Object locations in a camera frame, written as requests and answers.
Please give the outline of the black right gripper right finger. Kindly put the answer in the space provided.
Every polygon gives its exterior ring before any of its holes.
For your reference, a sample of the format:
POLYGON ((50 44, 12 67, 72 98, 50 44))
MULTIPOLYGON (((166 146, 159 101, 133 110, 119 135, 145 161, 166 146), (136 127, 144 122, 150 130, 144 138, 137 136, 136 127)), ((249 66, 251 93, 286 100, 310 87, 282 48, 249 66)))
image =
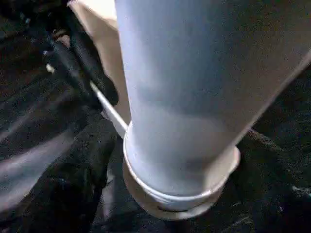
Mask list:
POLYGON ((238 148, 241 161, 232 180, 255 232, 309 233, 311 189, 298 185, 285 150, 253 129, 238 148))

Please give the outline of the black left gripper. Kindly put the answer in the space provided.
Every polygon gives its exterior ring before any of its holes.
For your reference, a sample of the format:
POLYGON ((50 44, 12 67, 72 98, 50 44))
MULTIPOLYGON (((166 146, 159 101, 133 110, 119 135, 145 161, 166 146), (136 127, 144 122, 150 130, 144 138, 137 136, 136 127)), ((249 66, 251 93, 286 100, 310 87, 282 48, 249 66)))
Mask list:
POLYGON ((0 2, 0 61, 17 59, 19 53, 40 50, 50 70, 65 79, 81 101, 102 109, 90 83, 115 106, 119 96, 105 74, 98 51, 82 31, 69 32, 69 49, 57 38, 67 31, 67 0, 2 0, 0 2))

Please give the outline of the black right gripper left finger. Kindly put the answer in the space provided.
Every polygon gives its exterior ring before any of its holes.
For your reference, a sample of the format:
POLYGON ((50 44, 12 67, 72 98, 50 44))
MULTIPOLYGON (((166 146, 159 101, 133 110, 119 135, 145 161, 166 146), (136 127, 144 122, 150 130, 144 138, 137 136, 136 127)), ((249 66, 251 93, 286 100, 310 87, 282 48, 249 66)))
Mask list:
POLYGON ((13 210, 1 214, 2 233, 87 233, 107 182, 117 133, 90 124, 13 210))

